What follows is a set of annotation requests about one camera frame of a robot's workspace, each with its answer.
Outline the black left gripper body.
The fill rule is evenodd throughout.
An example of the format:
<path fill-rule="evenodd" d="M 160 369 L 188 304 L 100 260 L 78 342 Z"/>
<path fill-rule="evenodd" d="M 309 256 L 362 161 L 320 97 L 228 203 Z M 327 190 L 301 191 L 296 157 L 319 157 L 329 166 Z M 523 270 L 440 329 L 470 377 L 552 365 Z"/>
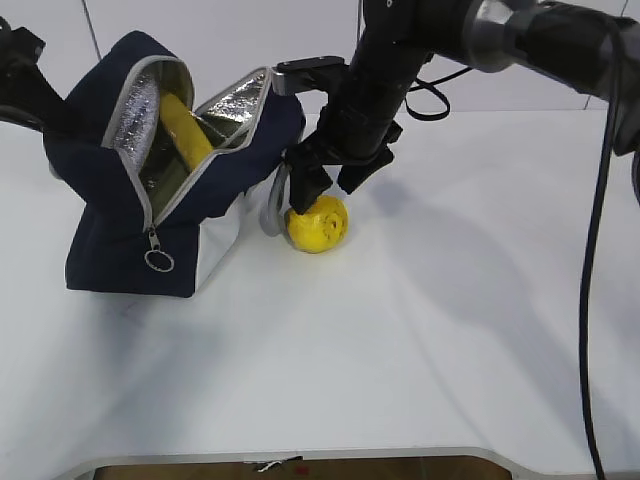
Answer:
<path fill-rule="evenodd" d="M 1 18 L 1 79 L 8 80 L 18 74 L 33 74 L 42 78 L 38 61 L 46 42 L 26 27 L 13 29 Z"/>

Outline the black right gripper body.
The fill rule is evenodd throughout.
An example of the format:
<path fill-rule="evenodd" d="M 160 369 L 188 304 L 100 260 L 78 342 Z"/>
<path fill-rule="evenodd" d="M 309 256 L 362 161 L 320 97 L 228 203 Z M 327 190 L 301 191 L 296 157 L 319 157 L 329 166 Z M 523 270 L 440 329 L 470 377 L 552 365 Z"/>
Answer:
<path fill-rule="evenodd" d="M 401 104 L 398 99 L 330 102 L 321 110 L 315 131 L 287 150 L 285 163 L 342 168 L 370 162 L 399 139 L 402 128 L 395 116 Z"/>

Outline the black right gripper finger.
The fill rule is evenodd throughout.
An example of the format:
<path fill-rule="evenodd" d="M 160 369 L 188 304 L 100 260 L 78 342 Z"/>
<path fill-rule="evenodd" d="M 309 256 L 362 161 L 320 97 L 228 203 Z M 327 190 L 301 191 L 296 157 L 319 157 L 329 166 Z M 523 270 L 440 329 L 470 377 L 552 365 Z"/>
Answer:
<path fill-rule="evenodd" d="M 352 194 L 374 173 L 393 161 L 393 152 L 385 147 L 370 162 L 360 165 L 344 165 L 338 175 L 338 185 Z"/>
<path fill-rule="evenodd" d="M 291 164 L 289 178 L 289 201 L 296 213 L 306 213 L 317 198 L 333 184 L 322 164 Z"/>

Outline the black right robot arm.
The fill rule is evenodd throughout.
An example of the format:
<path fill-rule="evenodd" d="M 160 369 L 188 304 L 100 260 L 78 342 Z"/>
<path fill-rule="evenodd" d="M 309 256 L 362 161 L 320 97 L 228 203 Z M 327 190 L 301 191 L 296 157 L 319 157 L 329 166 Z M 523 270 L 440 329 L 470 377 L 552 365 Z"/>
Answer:
<path fill-rule="evenodd" d="M 290 203 L 306 212 L 332 184 L 352 193 L 388 165 L 395 116 L 422 67 L 440 56 L 496 73 L 520 65 L 617 111 L 612 148 L 639 148 L 639 24 L 560 1 L 368 1 L 353 57 L 275 67 L 280 95 L 327 95 L 316 129 L 285 156 Z M 336 166 L 334 180 L 328 168 Z"/>

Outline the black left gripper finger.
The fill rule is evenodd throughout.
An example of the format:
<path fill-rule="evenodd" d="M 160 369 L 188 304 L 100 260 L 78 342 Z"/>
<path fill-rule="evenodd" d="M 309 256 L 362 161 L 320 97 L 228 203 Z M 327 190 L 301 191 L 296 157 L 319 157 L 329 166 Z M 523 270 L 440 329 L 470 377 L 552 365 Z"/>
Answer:
<path fill-rule="evenodd" d="M 75 114 L 44 76 L 18 74 L 14 77 L 14 105 L 41 108 L 46 121 L 41 133 L 72 133 L 75 130 Z"/>
<path fill-rule="evenodd" d="M 34 131 L 43 131 L 46 121 L 43 113 L 37 106 L 15 106 L 2 104 L 0 106 L 0 118 L 2 122 L 18 125 Z"/>

